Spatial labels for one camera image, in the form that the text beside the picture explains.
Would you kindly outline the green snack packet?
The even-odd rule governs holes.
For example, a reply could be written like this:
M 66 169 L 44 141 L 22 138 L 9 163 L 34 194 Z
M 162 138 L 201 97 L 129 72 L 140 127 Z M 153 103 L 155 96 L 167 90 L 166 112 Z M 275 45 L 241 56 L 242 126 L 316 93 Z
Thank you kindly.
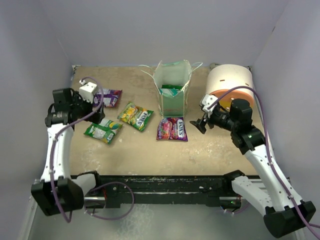
M 92 123 L 83 134 L 110 145 L 122 127 L 123 124 L 104 118 L 99 124 Z
M 183 88 L 183 86 L 180 85 L 171 85 L 171 84 L 163 84 L 161 86 L 161 89 L 175 89 L 177 91 L 180 91 Z

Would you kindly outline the white round drawer box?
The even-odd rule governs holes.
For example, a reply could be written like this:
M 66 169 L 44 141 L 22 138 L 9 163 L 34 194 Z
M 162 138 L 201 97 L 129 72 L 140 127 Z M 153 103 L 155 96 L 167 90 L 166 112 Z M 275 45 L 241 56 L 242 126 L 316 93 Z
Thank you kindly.
M 214 67 L 209 72 L 205 92 L 216 97 L 221 97 L 228 90 L 238 86 L 254 87 L 251 71 L 247 67 L 236 64 L 222 64 Z M 223 97 L 219 101 L 219 104 L 226 110 L 229 110 L 231 102 L 234 99 L 245 99 L 251 107 L 255 104 L 254 93 L 246 88 L 232 91 Z

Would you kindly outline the purple Fox's candy bag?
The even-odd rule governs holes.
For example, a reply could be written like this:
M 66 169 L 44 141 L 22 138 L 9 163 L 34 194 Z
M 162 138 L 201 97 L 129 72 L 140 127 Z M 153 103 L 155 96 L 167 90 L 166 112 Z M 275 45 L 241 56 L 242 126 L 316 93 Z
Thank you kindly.
M 157 140 L 188 141 L 183 117 L 164 117 L 161 119 L 156 134 Z

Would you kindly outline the green paper bag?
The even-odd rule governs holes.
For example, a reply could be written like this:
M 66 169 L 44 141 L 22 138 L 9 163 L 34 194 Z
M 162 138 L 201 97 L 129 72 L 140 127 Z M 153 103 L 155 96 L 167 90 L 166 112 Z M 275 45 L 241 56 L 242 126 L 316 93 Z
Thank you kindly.
M 202 62 L 191 64 L 188 60 L 171 63 L 159 62 L 155 69 L 148 65 L 139 65 L 152 71 L 142 71 L 149 75 L 154 82 L 159 112 L 163 117 L 183 117 L 188 107 L 189 87 L 192 74 L 203 65 Z

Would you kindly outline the teal Fox's candy bag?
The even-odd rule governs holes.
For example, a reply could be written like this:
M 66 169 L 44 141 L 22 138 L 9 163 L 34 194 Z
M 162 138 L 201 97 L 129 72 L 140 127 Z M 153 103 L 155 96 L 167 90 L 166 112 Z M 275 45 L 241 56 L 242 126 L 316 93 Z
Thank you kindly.
M 162 95 L 169 95 L 171 97 L 176 96 L 180 90 L 175 90 L 175 89 L 160 89 L 160 92 Z

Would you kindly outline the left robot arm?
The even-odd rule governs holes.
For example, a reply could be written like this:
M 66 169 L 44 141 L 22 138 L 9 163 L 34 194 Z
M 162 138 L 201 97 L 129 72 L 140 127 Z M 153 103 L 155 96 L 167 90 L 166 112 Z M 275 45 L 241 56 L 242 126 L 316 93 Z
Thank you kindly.
M 45 125 L 48 134 L 47 155 L 40 179 L 31 186 L 31 195 L 45 216 L 80 210 L 87 193 L 98 196 L 103 184 L 97 171 L 70 173 L 70 149 L 75 125 L 82 121 L 99 124 L 105 117 L 103 104 L 94 107 L 94 95 L 99 90 L 95 83 L 86 83 L 79 90 L 61 88 L 53 90 L 53 103 L 49 106 Z

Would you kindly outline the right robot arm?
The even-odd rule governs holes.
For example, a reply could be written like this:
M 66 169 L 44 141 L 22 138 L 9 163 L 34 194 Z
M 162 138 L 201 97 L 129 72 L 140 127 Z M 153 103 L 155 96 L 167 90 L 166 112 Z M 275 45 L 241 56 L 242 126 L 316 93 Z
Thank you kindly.
M 254 167 L 265 187 L 261 190 L 237 170 L 225 175 L 228 180 L 222 183 L 223 192 L 244 197 L 262 215 L 266 228 L 275 238 L 304 228 L 316 208 L 311 201 L 303 200 L 281 171 L 264 134 L 253 125 L 250 103 L 237 98 L 226 110 L 216 96 L 206 94 L 199 105 L 204 115 L 191 124 L 202 134 L 206 126 L 230 131 L 233 144 Z

